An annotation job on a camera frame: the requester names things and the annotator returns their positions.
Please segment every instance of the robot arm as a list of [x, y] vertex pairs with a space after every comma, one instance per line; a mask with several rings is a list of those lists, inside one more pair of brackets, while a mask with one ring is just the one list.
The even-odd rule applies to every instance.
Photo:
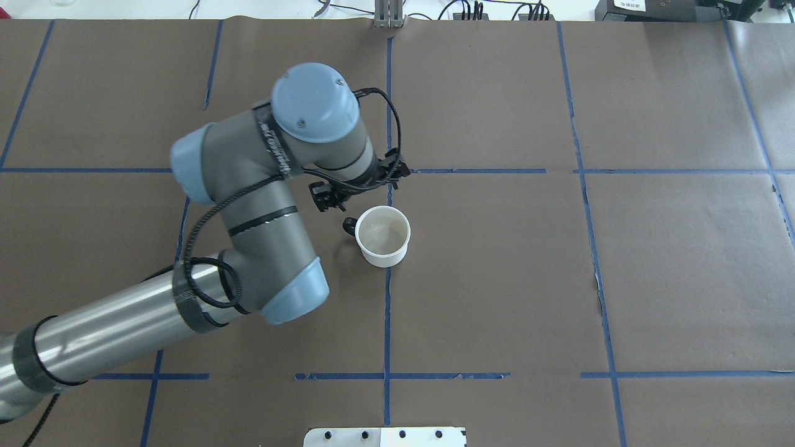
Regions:
[[177, 141], [174, 176], [191, 200], [216, 204], [210, 216], [220, 212], [232, 248], [192, 258], [195, 228], [173, 272], [0, 334], [0, 423], [45, 395], [242, 315], [260, 310], [278, 325], [321, 305], [328, 284], [285, 181], [315, 165], [312, 173], [330, 181], [310, 185], [318, 209], [344, 210], [350, 195], [409, 173], [399, 151], [376, 157], [359, 117], [361, 92], [333, 68], [298, 65], [269, 103]]

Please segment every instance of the blue tape line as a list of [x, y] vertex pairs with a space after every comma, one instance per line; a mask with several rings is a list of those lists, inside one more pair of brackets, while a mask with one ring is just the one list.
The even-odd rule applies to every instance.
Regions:
[[28, 84], [25, 86], [25, 92], [22, 93], [22, 99], [19, 101], [19, 107], [17, 107], [17, 114], [14, 116], [14, 121], [11, 123], [11, 128], [8, 131], [8, 137], [6, 138], [6, 145], [3, 146], [2, 154], [0, 154], [0, 168], [6, 163], [6, 157], [8, 157], [8, 151], [11, 149], [11, 142], [14, 140], [14, 134], [17, 132], [17, 126], [19, 125], [19, 119], [22, 117], [22, 111], [25, 109], [25, 103], [28, 101], [28, 95], [30, 94], [30, 89], [33, 87], [33, 80], [36, 79], [36, 73], [39, 71], [39, 65], [41, 65], [41, 58], [44, 57], [45, 49], [47, 48], [47, 43], [49, 42], [49, 38], [52, 35], [52, 27], [55, 25], [55, 21], [51, 20], [49, 26], [47, 26], [47, 33], [45, 34], [44, 41], [41, 42], [41, 47], [39, 48], [39, 55], [36, 56], [36, 62], [33, 64], [33, 70], [30, 71], [30, 77], [28, 78]]
[[191, 198], [185, 196], [185, 206], [182, 208], [182, 220], [180, 221], [180, 234], [176, 239], [176, 253], [174, 254], [174, 263], [180, 260], [182, 254], [182, 241], [185, 237], [185, 223], [188, 221], [188, 210], [191, 207]]
[[566, 86], [566, 100], [568, 101], [568, 116], [572, 125], [572, 138], [576, 147], [577, 169], [580, 171], [580, 188], [583, 194], [583, 205], [585, 207], [585, 220], [588, 224], [588, 242], [591, 245], [591, 260], [594, 265], [596, 276], [596, 288], [599, 293], [599, 304], [602, 306], [602, 329], [604, 332], [604, 344], [607, 350], [607, 365], [611, 372], [611, 386], [613, 388], [613, 405], [615, 407], [615, 420], [619, 428], [619, 441], [621, 447], [626, 447], [626, 432], [624, 430], [624, 417], [621, 409], [621, 398], [619, 396], [619, 381], [615, 377], [615, 358], [613, 357], [613, 343], [610, 336], [610, 324], [607, 320], [607, 306], [604, 300], [604, 288], [602, 284], [602, 272], [599, 268], [599, 254], [596, 251], [596, 238], [594, 236], [593, 220], [591, 219], [591, 205], [588, 202], [588, 186], [585, 183], [585, 168], [583, 165], [583, 154], [580, 149], [580, 136], [574, 123], [574, 100], [572, 98], [572, 85], [568, 77], [568, 64], [566, 63], [566, 49], [563, 42], [563, 29], [560, 22], [557, 25], [557, 39], [560, 46], [560, 62], [563, 67], [563, 78]]
[[210, 76], [207, 78], [207, 93], [204, 95], [204, 105], [201, 110], [207, 110], [210, 104], [210, 93], [212, 92], [212, 80], [215, 78], [215, 62], [218, 60], [218, 47], [221, 43], [221, 29], [223, 29], [223, 19], [218, 21], [218, 29], [215, 31], [215, 47], [212, 49], [212, 62], [210, 63]]
[[585, 169], [586, 174], [767, 174], [765, 169]]
[[384, 304], [384, 426], [391, 423], [390, 416], [390, 380], [392, 345], [392, 267], [386, 268], [386, 299]]
[[[609, 379], [610, 372], [583, 372], [581, 379]], [[786, 377], [795, 378], [793, 371], [627, 371], [615, 372], [618, 379], [691, 379], [705, 377]]]
[[383, 380], [382, 372], [313, 372], [296, 374], [296, 380]]
[[781, 217], [784, 218], [784, 225], [786, 226], [787, 232], [789, 233], [789, 243], [791, 243], [793, 249], [795, 249], [795, 231], [793, 231], [793, 223], [792, 220], [789, 218], [787, 207], [784, 204], [784, 198], [781, 197], [781, 188], [778, 187], [778, 181], [776, 180], [776, 175], [773, 173], [773, 165], [770, 163], [770, 155], [767, 152], [767, 146], [765, 145], [765, 141], [762, 139], [762, 131], [759, 130], [759, 122], [756, 119], [754, 108], [750, 105], [748, 90], [746, 90], [745, 81], [743, 81], [743, 74], [740, 73], [740, 67], [737, 64], [737, 57], [735, 56], [735, 46], [734, 43], [732, 43], [731, 41], [731, 33], [729, 32], [729, 25], [727, 24], [727, 21], [723, 21], [723, 31], [726, 33], [726, 42], [729, 45], [729, 57], [731, 58], [731, 65], [735, 70], [735, 74], [737, 75], [737, 80], [740, 84], [740, 91], [743, 92], [743, 100], [745, 101], [746, 108], [748, 109], [748, 115], [750, 116], [751, 123], [754, 126], [754, 133], [756, 134], [756, 139], [759, 142], [759, 147], [762, 148], [762, 158], [765, 160], [765, 167], [767, 168], [767, 172], [770, 175], [770, 183], [773, 185], [773, 188], [775, 189], [774, 192], [776, 195], [776, 200], [778, 201], [778, 208], [781, 210]]
[[546, 174], [546, 169], [461, 169], [461, 168], [425, 168], [412, 169], [413, 174]]
[[170, 168], [2, 168], [4, 173], [171, 173]]
[[[296, 374], [295, 380], [384, 380], [384, 376], [382, 372], [313, 372], [310, 374]], [[509, 372], [390, 372], [390, 381], [451, 379], [500, 380], [508, 377], [510, 377]]]
[[[386, 39], [386, 95], [392, 98], [392, 37]], [[392, 110], [386, 105], [386, 150], [392, 150]]]
[[149, 402], [146, 404], [146, 416], [144, 417], [144, 429], [141, 433], [141, 447], [146, 447], [149, 440], [149, 427], [152, 425], [152, 412], [154, 411], [154, 398], [157, 395], [157, 380], [160, 375], [160, 367], [163, 363], [163, 350], [157, 351], [154, 360], [154, 370], [152, 372], [152, 383], [149, 385]]
[[[153, 375], [148, 372], [106, 372], [96, 375], [91, 380], [152, 380]], [[169, 373], [160, 374], [157, 380], [209, 380], [209, 374]]]

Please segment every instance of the white mounting plate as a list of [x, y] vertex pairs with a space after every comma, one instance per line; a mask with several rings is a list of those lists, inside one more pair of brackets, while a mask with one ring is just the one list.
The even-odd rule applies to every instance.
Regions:
[[304, 437], [304, 447], [375, 446], [466, 447], [467, 429], [462, 427], [327, 428], [309, 430]]

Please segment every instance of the white mug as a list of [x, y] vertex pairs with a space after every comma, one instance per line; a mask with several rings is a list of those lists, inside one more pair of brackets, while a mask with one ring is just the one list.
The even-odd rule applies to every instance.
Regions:
[[394, 207], [373, 207], [358, 219], [348, 217], [343, 222], [343, 228], [356, 238], [364, 258], [376, 267], [396, 265], [409, 249], [411, 225], [405, 215]]

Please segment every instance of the mug rim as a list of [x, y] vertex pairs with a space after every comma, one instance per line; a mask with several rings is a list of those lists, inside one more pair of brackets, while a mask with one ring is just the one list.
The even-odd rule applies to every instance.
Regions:
[[[377, 209], [384, 209], [384, 208], [388, 208], [388, 209], [396, 212], [403, 219], [403, 222], [405, 223], [405, 227], [406, 227], [406, 229], [408, 231], [406, 232], [406, 235], [405, 235], [405, 241], [403, 241], [403, 244], [400, 246], [400, 248], [398, 248], [397, 250], [393, 251], [392, 253], [389, 253], [388, 255], [379, 255], [378, 253], [373, 253], [372, 251], [370, 251], [366, 247], [364, 247], [364, 244], [362, 243], [362, 240], [359, 238], [359, 229], [362, 226], [362, 220], [364, 220], [364, 218], [367, 217], [368, 214], [370, 214], [372, 211], [375, 211]], [[383, 259], [383, 258], [391, 258], [391, 257], [397, 255], [398, 253], [400, 253], [401, 251], [403, 251], [409, 245], [409, 239], [411, 239], [411, 223], [409, 223], [409, 219], [405, 216], [405, 214], [403, 214], [403, 212], [401, 210], [399, 210], [399, 209], [397, 209], [397, 208], [395, 208], [393, 206], [390, 206], [390, 205], [379, 205], [377, 207], [373, 207], [373, 208], [368, 209], [367, 211], [362, 213], [361, 216], [359, 216], [359, 218], [356, 220], [356, 228], [354, 230], [354, 236], [356, 238], [356, 243], [359, 245], [359, 248], [361, 248], [369, 256], [372, 256], [374, 258], [381, 258], [381, 259]]]

